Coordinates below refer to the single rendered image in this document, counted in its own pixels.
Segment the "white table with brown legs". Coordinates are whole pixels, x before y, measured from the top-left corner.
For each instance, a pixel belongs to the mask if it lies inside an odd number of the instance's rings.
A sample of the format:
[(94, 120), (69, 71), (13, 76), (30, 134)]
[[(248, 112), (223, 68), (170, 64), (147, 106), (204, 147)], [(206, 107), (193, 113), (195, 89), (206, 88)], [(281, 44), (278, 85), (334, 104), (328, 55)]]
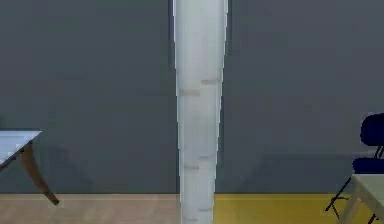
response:
[(33, 142), (41, 130), (0, 130), (0, 172), (20, 158), (35, 186), (54, 205), (60, 200), (44, 180), (33, 153)]

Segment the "dark blue office chair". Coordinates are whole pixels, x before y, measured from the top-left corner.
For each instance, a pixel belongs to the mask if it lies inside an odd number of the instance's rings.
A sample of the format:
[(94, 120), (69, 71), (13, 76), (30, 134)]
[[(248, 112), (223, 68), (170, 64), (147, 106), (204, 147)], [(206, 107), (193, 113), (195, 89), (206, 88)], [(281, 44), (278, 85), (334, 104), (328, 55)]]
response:
[[(360, 128), (360, 140), (367, 146), (375, 146), (376, 152), (372, 158), (356, 158), (352, 162), (353, 174), (384, 174), (384, 113), (372, 114), (363, 120)], [(325, 208), (326, 211), (333, 208), (338, 220), (342, 212), (337, 212), (334, 203), (341, 198), (340, 194), (352, 182), (352, 175), (338, 193), (331, 198), (329, 205)], [(367, 224), (372, 224), (375, 220), (379, 219), (372, 213)]]

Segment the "pale green table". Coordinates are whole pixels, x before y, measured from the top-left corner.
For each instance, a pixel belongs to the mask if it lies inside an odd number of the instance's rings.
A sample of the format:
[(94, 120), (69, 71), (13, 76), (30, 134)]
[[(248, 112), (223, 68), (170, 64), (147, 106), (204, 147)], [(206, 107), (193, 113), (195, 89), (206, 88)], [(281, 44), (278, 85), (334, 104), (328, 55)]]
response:
[(352, 224), (361, 202), (384, 224), (384, 174), (353, 174), (353, 192), (337, 224)]

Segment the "white tapered post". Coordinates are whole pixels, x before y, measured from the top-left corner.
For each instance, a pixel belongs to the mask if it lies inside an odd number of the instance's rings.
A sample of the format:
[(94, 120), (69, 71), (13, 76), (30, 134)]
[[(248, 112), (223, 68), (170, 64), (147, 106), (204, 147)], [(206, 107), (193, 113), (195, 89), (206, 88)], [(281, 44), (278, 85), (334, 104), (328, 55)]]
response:
[(173, 0), (180, 224), (213, 224), (228, 0)]

